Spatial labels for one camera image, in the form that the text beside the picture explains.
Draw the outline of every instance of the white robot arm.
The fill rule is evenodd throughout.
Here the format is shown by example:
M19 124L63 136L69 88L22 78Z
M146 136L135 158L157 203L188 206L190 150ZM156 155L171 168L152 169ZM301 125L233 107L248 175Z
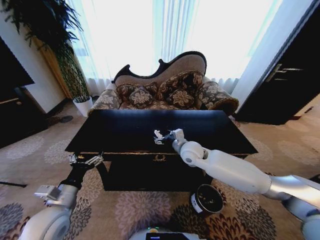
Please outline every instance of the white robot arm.
M303 222L301 230L306 240L320 238L320 184L295 175L270 176L241 158L187 141L182 129L171 131L170 136L172 147L186 164L237 190L282 201Z
M69 230L70 216L76 206L77 193L81 189L86 172L102 163L103 152L91 159L78 162L76 155L70 158L72 170L59 187L41 185L34 193L45 200L46 209L38 212L26 223L19 240L62 240Z

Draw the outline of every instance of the black cup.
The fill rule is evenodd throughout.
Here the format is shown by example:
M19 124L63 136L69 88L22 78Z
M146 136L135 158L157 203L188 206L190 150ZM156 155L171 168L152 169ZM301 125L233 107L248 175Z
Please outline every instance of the black cup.
M224 201L217 189L208 184L202 184L191 194L191 205L197 214L207 217L219 213L224 207Z

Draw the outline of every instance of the black coffee table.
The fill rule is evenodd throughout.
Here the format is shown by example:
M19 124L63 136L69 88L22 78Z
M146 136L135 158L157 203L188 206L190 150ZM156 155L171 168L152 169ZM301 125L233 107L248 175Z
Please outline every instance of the black coffee table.
M174 149L154 143L162 134L183 129L188 141L245 158L257 150L223 111L214 110L96 110L72 139L67 152L84 159L103 151L112 161L100 170L104 189L112 191L183 191L209 184L211 177L186 165Z

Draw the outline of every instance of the white curtain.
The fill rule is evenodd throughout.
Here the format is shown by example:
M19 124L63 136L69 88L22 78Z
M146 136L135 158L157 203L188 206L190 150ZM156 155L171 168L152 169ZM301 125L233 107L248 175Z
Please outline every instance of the white curtain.
M232 92L282 0L68 2L83 28L72 44L95 96L127 64L147 76L159 59L191 50L206 57L206 76Z
M200 0L185 51L202 52L206 76L231 93L282 0Z

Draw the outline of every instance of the floor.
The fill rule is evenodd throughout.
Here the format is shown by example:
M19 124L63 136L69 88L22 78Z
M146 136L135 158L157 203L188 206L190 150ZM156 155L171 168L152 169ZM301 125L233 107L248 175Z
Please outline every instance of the floor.
M44 208L33 196L39 185L57 185L70 171L65 147L86 120L72 103L57 116L73 120L0 149L0 239L15 240L29 217ZM320 106L301 119L274 126L235 122L259 153L246 158L265 173L305 178L320 173ZM189 193L103 191L98 172L84 178L71 216L68 240L128 239L138 229L165 225L215 240L303 239L300 222L280 202L245 194L214 180L225 206L207 218L195 215Z

